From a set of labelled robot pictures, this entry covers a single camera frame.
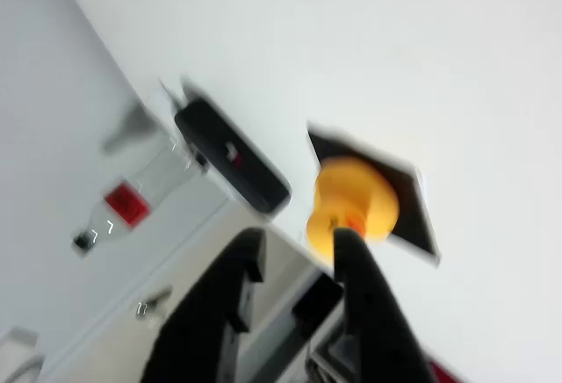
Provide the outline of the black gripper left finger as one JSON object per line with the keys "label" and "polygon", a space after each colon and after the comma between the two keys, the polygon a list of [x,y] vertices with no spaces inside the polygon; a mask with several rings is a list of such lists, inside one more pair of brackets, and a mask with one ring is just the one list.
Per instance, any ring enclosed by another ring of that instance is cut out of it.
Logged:
{"label": "black gripper left finger", "polygon": [[144,367],[144,382],[233,382],[240,335],[251,329],[265,278],[266,233],[236,235],[177,304]]}

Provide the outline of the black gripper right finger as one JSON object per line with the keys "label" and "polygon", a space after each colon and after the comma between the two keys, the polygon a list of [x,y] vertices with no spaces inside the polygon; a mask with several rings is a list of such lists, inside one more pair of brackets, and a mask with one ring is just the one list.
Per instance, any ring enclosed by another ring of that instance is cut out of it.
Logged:
{"label": "black gripper right finger", "polygon": [[363,238],[334,231],[334,280],[343,285],[346,332],[358,345],[357,382],[434,382],[429,363]]}

